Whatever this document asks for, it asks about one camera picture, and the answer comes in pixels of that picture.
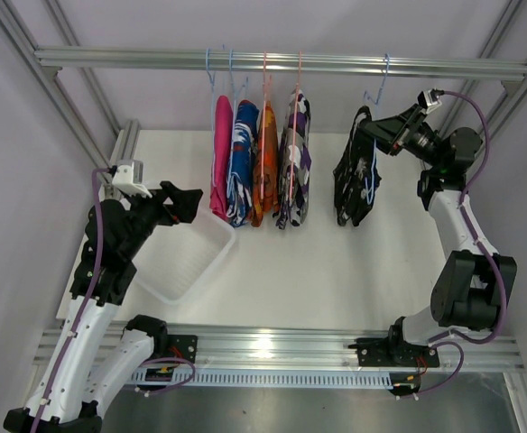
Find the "black white patterned trousers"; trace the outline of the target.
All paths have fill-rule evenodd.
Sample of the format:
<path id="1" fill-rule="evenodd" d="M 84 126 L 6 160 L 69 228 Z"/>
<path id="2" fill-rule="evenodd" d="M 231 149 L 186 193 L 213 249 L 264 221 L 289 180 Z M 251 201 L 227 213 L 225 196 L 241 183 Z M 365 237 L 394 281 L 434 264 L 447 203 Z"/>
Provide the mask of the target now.
<path id="1" fill-rule="evenodd" d="M 372 120 L 368 106 L 356 112 L 346 148 L 333 170 L 334 208 L 337 224 L 359 226 L 373 209 L 381 177 L 376 168 L 374 139 L 363 134 L 362 126 Z"/>

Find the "purple grey patterned trousers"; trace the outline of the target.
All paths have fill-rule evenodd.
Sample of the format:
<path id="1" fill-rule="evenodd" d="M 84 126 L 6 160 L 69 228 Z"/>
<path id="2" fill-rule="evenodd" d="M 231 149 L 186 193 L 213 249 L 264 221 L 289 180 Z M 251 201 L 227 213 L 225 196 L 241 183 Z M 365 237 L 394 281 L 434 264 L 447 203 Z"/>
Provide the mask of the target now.
<path id="1" fill-rule="evenodd" d="M 276 226 L 283 230 L 287 225 L 301 226 L 308 215 L 310 205 L 310 171 L 312 159 L 309 147 L 311 124 L 310 102 L 300 90 L 296 135 L 293 200 L 289 205 L 290 157 L 294 91 L 283 124 L 278 160 L 279 210 L 274 213 Z"/>

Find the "pink hanger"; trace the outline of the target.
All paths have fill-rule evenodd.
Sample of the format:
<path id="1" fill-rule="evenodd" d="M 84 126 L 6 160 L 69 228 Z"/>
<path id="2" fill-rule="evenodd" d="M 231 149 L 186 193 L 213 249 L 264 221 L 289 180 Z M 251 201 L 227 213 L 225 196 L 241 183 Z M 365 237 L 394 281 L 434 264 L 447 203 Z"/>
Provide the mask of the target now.
<path id="1" fill-rule="evenodd" d="M 272 109 L 271 109 L 272 76 L 267 72 L 267 52 L 263 54 L 263 106 L 260 112 L 258 141 L 254 155 L 254 193 L 256 207 L 262 212 L 271 209 L 270 197 L 267 195 L 269 175 L 272 167 Z"/>
<path id="2" fill-rule="evenodd" d="M 300 77 L 301 77 L 301 64 L 302 64 L 302 51 L 298 53 L 298 71 L 297 71 L 297 80 L 296 87 L 294 90 L 294 99 L 293 99 L 293 116 L 292 116 L 292 134 L 291 134 L 291 165 L 290 165 L 290 186 L 289 186 L 289 205 L 291 206 L 293 200 L 293 187 L 294 187 L 294 171 L 295 171 L 295 156 L 296 156 L 296 135 L 297 135 L 297 118 L 298 118 L 298 104 L 299 104 L 299 94 L 300 94 Z"/>

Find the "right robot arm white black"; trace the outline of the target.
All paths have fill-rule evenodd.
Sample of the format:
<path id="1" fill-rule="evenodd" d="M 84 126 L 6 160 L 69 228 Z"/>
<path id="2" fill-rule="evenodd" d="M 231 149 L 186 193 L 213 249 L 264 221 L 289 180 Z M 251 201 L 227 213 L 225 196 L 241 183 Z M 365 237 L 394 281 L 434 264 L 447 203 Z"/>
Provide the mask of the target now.
<path id="1" fill-rule="evenodd" d="M 468 127 L 440 137 L 425 121 L 429 111 L 415 104 L 397 116 L 367 117 L 359 124 L 362 143 L 389 155 L 405 150 L 428 164 L 417 193 L 435 221 L 446 256 L 428 307 L 398 318 L 385 338 L 355 341 L 362 366 L 415 367 L 424 360 L 437 367 L 440 344 L 460 338 L 485 345 L 504 325 L 517 264 L 484 236 L 467 193 L 467 171 L 482 139 Z"/>

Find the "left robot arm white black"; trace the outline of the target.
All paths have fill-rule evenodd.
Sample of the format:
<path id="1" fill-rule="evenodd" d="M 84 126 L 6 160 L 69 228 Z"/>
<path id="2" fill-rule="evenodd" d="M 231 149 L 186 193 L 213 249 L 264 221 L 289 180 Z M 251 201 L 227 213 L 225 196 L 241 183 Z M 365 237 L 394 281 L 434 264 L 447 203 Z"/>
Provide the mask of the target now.
<path id="1" fill-rule="evenodd" d="M 145 315 L 129 320 L 111 355 L 99 367 L 93 363 L 136 274 L 136 254 L 157 226 L 192 223 L 202 196 L 200 189 L 163 181 L 158 189 L 129 197 L 129 207 L 114 199 L 95 201 L 60 338 L 32 396 L 7 412 L 6 431 L 98 432 L 139 367 L 195 367 L 195 357 L 181 352 L 167 324 Z"/>

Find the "blue white patterned trousers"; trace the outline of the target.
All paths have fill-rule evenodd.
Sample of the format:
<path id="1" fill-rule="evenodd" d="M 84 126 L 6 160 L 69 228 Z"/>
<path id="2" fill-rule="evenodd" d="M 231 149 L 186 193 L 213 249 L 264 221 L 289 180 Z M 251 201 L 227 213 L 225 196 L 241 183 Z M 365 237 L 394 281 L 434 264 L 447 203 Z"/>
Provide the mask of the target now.
<path id="1" fill-rule="evenodd" d="M 252 211 L 252 145 L 257 138 L 259 110 L 249 100 L 237 106 L 227 176 L 227 220 L 232 227 L 245 225 Z"/>

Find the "orange patterned trousers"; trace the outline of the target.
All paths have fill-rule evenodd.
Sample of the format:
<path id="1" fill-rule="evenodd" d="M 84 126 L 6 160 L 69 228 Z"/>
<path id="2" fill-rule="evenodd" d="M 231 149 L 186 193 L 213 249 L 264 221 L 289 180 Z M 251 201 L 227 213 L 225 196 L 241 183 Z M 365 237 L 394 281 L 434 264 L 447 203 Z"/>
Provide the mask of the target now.
<path id="1" fill-rule="evenodd" d="M 270 101 L 265 103 L 257 142 L 252 146 L 253 187 L 251 225 L 258 227 L 269 212 L 279 210 L 278 199 L 278 132 Z"/>

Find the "pink trousers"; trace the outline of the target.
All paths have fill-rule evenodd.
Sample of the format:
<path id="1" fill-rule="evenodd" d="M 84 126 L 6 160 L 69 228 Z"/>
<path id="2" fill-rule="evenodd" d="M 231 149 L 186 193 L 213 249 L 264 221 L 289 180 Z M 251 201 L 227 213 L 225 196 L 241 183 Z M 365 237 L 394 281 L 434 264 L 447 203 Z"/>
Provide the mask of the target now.
<path id="1" fill-rule="evenodd" d="M 227 220 L 227 165 L 229 162 L 233 111 L 227 96 L 220 96 L 215 107 L 214 152 L 211 171 L 209 208 Z"/>

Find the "white plastic basket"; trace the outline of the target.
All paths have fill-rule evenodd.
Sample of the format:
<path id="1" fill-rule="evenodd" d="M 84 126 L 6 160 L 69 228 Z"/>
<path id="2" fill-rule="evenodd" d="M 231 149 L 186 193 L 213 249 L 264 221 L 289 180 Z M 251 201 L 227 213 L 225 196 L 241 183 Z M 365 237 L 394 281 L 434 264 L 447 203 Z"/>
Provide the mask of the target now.
<path id="1" fill-rule="evenodd" d="M 235 243 L 235 229 L 201 208 L 189 225 L 154 229 L 134 258 L 133 283 L 166 305 L 180 305 L 199 295 Z"/>

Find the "right aluminium frame post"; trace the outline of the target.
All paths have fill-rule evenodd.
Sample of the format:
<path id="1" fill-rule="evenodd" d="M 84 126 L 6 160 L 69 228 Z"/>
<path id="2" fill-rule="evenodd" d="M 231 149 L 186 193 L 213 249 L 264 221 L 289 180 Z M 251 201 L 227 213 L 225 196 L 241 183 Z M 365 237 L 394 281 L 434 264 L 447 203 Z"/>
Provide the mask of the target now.
<path id="1" fill-rule="evenodd" d="M 481 1 L 478 13 L 465 30 L 458 33 L 457 58 L 507 60 L 527 66 L 527 1 Z M 485 114 L 495 134 L 511 115 L 511 100 L 527 82 L 506 77 L 483 79 L 442 79 L 434 88 L 462 93 L 473 99 Z"/>

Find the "aluminium frame post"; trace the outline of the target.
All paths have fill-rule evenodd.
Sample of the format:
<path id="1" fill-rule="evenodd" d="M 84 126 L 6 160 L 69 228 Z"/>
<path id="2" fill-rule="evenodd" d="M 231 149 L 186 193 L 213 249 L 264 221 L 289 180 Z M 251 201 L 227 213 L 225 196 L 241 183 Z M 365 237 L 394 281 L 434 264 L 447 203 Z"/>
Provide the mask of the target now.
<path id="1" fill-rule="evenodd" d="M 465 30 L 458 33 L 457 58 L 507 60 L 527 66 L 527 1 L 481 1 L 478 13 Z M 483 79 L 442 79 L 434 88 L 462 93 L 473 99 L 485 114 L 495 134 L 511 115 L 511 100 L 527 82 L 506 77 Z"/>
<path id="2" fill-rule="evenodd" d="M 91 162 L 98 167 L 103 167 L 116 165 L 122 160 L 134 157 L 138 135 L 141 131 L 140 123 L 135 119 L 130 119 L 126 121 L 124 127 L 120 126 L 104 89 L 92 69 L 79 69 L 79 76 L 116 138 L 116 145 L 110 157 L 106 157 L 97 146 L 95 136 L 90 131 L 87 121 L 58 78 L 61 68 L 42 66 L 35 57 L 35 53 L 39 50 L 39 43 L 11 1 L 0 1 L 0 33 L 4 36 L 9 48 L 14 50 L 40 89 L 46 94 L 56 113 L 74 135 Z"/>

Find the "aluminium hanging rail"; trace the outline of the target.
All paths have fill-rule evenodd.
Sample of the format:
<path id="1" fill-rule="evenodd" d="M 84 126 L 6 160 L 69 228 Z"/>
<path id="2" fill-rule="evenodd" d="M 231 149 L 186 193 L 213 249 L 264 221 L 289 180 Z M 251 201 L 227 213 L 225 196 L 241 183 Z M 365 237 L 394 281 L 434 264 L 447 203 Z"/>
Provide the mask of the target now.
<path id="1" fill-rule="evenodd" d="M 223 50 L 152 50 L 111 47 L 40 46 L 35 58 L 43 66 L 92 69 L 180 69 L 317 74 L 399 78 L 449 78 L 521 82 L 527 63 L 495 59 L 411 59 L 313 53 L 262 53 Z"/>

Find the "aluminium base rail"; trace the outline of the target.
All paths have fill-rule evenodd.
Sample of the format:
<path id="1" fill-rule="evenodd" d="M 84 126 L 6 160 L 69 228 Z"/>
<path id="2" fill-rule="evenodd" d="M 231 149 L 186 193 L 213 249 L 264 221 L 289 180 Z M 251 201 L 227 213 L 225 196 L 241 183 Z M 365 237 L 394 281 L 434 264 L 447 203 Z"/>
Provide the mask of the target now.
<path id="1" fill-rule="evenodd" d="M 344 371 L 359 367 L 350 346 L 359 338 L 381 339 L 385 331 L 286 329 L 268 327 L 167 326 L 169 334 L 193 335 L 200 368 L 250 370 Z M 453 345 L 429 348 L 421 367 L 429 373 L 454 371 L 460 358 L 463 373 L 523 372 L 524 361 L 516 340 L 498 337 L 487 345 L 459 339 Z"/>

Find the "left aluminium frame post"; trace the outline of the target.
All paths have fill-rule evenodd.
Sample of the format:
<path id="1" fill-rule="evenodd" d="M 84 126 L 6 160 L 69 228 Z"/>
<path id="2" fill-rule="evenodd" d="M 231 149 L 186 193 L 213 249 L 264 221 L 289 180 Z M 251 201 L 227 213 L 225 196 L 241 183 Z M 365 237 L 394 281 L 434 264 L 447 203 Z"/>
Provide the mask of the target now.
<path id="1" fill-rule="evenodd" d="M 35 57 L 35 53 L 39 50 L 39 43 L 11 1 L 0 1 L 0 33 L 4 36 L 9 48 L 14 50 L 40 89 L 46 94 L 56 113 L 74 135 L 91 162 L 98 167 L 103 167 L 116 165 L 122 160 L 134 157 L 138 135 L 141 131 L 140 123 L 135 119 L 130 119 L 126 121 L 124 127 L 120 126 L 104 89 L 92 69 L 79 69 L 79 76 L 116 138 L 116 145 L 110 157 L 106 157 L 97 146 L 95 136 L 90 131 L 87 121 L 58 78 L 61 68 L 42 66 Z"/>

